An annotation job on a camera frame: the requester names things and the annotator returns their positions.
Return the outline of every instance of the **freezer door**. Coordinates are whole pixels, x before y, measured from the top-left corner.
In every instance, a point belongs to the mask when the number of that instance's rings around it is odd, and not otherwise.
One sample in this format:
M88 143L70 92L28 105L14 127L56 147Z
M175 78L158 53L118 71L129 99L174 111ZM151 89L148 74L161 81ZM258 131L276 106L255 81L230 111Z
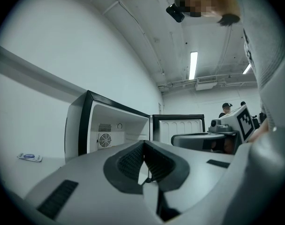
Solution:
M153 115L153 141L171 145L171 138L178 134L205 132L203 114Z
M68 108L64 139L65 162L87 152L87 135L92 102L91 94L85 92Z

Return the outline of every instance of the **mini fridge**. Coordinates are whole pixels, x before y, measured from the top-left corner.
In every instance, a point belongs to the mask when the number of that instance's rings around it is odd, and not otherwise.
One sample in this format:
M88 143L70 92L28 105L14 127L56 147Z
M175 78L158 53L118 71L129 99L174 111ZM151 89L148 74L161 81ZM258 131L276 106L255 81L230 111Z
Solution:
M65 161L137 140L171 145L173 135L205 132L204 115L150 115L87 91L68 109Z

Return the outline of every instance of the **ventilation fan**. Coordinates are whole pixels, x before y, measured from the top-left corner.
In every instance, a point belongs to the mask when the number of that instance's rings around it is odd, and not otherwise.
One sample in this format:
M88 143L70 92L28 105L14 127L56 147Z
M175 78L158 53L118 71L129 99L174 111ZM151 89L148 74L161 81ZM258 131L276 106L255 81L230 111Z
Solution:
M99 133L98 139L98 150L103 150L111 147L111 134L110 133Z
M196 90L206 90L212 89L215 85L217 85L217 77L203 77L198 78L197 84L195 85Z
M112 125L111 124L99 124L99 132L111 132Z

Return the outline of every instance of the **ceiling light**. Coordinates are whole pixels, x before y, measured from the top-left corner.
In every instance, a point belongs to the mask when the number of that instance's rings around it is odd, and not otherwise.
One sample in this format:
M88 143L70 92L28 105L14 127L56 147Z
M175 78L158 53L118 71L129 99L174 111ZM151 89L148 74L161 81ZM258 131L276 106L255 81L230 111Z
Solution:
M246 74L250 68L251 68L251 64L249 64L249 65L247 66L247 68L245 69L245 71L244 71L242 74Z
M190 54L190 73L189 80L194 79L195 70L197 69L198 52L192 52Z

